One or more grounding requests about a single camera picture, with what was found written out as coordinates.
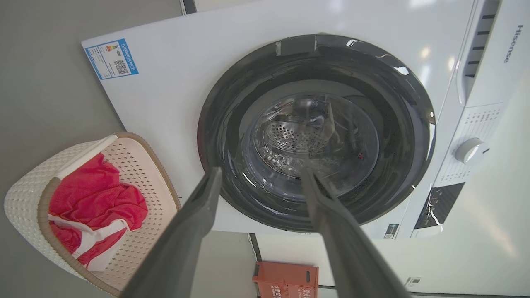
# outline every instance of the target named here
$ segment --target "label sticker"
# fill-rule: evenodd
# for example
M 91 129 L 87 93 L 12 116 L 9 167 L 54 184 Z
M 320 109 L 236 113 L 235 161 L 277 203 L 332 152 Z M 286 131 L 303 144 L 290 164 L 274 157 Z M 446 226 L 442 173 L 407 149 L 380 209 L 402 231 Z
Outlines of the label sticker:
M 138 74 L 125 39 L 85 48 L 100 80 Z
M 421 277 L 409 277 L 405 282 L 406 287 L 414 287 L 420 283 Z
M 398 224 L 389 224 L 388 229 L 386 229 L 384 239 L 394 239 L 396 232 L 398 231 Z

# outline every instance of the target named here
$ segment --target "gray floor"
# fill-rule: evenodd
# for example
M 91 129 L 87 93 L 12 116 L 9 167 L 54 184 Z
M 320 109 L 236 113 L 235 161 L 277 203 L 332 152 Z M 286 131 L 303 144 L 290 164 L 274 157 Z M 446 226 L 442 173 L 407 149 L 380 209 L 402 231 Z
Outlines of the gray floor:
M 178 0 L 0 2 L 2 201 L 13 183 L 48 157 L 123 130 L 81 41 L 180 14 Z M 109 296 L 32 248 L 0 205 L 2 297 Z M 254 256 L 245 234 L 212 232 L 199 258 L 192 296 L 255 295 Z M 240 270 L 225 272 L 234 262 Z

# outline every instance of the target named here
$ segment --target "white washing machine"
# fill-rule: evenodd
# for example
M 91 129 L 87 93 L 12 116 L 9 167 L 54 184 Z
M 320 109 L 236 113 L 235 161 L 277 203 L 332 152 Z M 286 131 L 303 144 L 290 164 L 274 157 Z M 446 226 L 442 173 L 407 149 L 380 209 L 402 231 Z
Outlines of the white washing machine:
M 298 171 L 372 239 L 439 233 L 523 70 L 528 4 L 259 1 L 83 41 L 183 203 L 224 172 L 214 230 L 311 233 Z

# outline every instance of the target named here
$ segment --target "blue sticker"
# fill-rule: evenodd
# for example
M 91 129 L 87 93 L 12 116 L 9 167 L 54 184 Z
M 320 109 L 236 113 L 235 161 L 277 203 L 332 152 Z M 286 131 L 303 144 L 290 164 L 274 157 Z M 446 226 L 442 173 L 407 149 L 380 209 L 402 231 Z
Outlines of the blue sticker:
M 125 39 L 85 48 L 85 51 L 100 80 L 138 74 Z

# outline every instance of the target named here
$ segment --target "laundry basket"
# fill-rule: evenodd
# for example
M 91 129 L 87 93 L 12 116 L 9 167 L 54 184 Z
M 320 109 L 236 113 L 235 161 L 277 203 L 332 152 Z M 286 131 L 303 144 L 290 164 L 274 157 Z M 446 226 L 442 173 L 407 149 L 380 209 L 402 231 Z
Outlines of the laundry basket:
M 99 153 L 120 171 L 120 182 L 135 186 L 145 197 L 147 217 L 140 229 L 127 231 L 105 271 L 88 271 L 53 234 L 48 206 L 61 180 Z M 13 226 L 44 256 L 62 269 L 118 296 L 162 234 L 179 199 L 149 145 L 138 135 L 117 133 L 100 141 L 65 149 L 27 173 L 7 192 L 5 213 Z

